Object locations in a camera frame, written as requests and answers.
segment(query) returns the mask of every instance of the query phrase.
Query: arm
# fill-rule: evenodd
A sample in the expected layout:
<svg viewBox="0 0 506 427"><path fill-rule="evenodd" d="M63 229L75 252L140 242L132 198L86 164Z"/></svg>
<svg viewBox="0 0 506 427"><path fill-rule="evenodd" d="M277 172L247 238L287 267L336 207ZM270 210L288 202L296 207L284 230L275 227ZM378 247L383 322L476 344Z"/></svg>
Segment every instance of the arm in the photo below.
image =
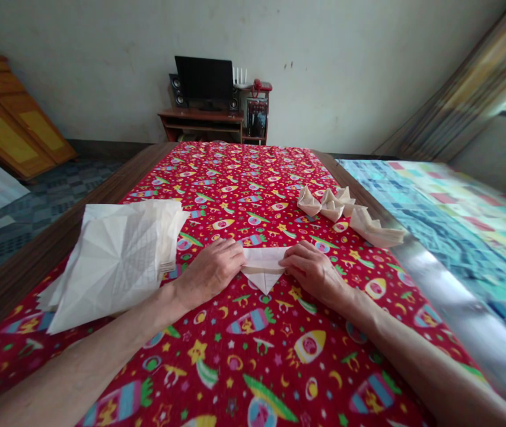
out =
<svg viewBox="0 0 506 427"><path fill-rule="evenodd" d="M0 397L0 425L75 425L114 376L158 332L227 287L244 263L219 239L178 280L83 339Z"/></svg>
<svg viewBox="0 0 506 427"><path fill-rule="evenodd" d="M357 326L397 369L439 425L506 426L506 401L362 291L346 286L327 256L306 241L281 265L301 286Z"/></svg>

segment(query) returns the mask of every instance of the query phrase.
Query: speaker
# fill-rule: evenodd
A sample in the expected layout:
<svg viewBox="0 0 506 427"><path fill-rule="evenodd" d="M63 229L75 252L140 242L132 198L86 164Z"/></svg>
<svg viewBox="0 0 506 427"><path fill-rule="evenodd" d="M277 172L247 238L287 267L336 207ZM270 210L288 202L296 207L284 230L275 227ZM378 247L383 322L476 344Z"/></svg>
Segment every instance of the speaker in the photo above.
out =
<svg viewBox="0 0 506 427"><path fill-rule="evenodd" d="M180 108L187 108L187 100L182 91L182 82L177 74L170 74L170 85L174 94L176 106Z"/></svg>
<svg viewBox="0 0 506 427"><path fill-rule="evenodd" d="M229 111L239 111L239 89L233 88L233 95L229 101Z"/></svg>

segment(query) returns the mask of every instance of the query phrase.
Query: tiled floor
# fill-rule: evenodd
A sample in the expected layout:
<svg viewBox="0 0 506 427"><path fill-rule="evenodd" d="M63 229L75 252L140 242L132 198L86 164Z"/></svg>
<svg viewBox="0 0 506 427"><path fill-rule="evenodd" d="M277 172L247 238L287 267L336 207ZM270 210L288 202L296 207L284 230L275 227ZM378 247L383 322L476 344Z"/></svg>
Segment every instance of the tiled floor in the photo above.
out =
<svg viewBox="0 0 506 427"><path fill-rule="evenodd" d="M120 166L117 161L79 159L38 176L38 184L28 187L30 194L0 209L0 218L15 220L0 229L0 265Z"/></svg>

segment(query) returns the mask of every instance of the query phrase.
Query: paper origami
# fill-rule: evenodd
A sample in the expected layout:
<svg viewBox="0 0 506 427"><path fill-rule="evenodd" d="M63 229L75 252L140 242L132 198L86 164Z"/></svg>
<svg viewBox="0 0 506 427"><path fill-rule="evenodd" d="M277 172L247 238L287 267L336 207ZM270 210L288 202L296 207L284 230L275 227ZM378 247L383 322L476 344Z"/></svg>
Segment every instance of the paper origami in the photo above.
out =
<svg viewBox="0 0 506 427"><path fill-rule="evenodd" d="M382 228L379 219L371 219L367 208L354 207L349 226L373 246L389 248L403 243L404 230Z"/></svg>
<svg viewBox="0 0 506 427"><path fill-rule="evenodd" d="M57 310L48 333L128 310L160 287L175 267L177 236L188 218L180 202L87 205L65 271L37 307Z"/></svg>
<svg viewBox="0 0 506 427"><path fill-rule="evenodd" d="M268 295L284 273L285 268L281 267L278 262L284 258L284 253L288 248L244 248L243 252L247 263L241 268L241 272L263 294Z"/></svg>
<svg viewBox="0 0 506 427"><path fill-rule="evenodd" d="M300 195L296 204L308 216L315 216L322 208L320 202L310 193L307 186L302 187L300 190Z"/></svg>
<svg viewBox="0 0 506 427"><path fill-rule="evenodd" d="M332 222L339 220L343 214L343 204L340 203L330 189L326 189L326 192L324 193L320 213Z"/></svg>
<svg viewBox="0 0 506 427"><path fill-rule="evenodd" d="M358 206L355 204L355 199L352 199L349 197L349 188L340 188L336 192L336 198L340 201L340 203L343 205L343 215L347 218L352 215L352 211L354 210L354 207Z"/></svg>

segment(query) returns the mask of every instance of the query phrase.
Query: wooden cabinet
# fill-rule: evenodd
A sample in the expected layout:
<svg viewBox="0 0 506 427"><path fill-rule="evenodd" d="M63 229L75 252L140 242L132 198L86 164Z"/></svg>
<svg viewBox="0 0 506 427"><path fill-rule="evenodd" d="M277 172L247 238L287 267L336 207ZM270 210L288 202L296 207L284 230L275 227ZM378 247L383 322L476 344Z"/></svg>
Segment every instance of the wooden cabinet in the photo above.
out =
<svg viewBox="0 0 506 427"><path fill-rule="evenodd" d="M0 106L0 159L22 177L39 175L56 165L22 127Z"/></svg>
<svg viewBox="0 0 506 427"><path fill-rule="evenodd" d="M0 56L0 164L29 180L77 153L9 72L6 61Z"/></svg>
<svg viewBox="0 0 506 427"><path fill-rule="evenodd" d="M28 94L1 96L0 105L27 130L56 163L64 163L77 155Z"/></svg>

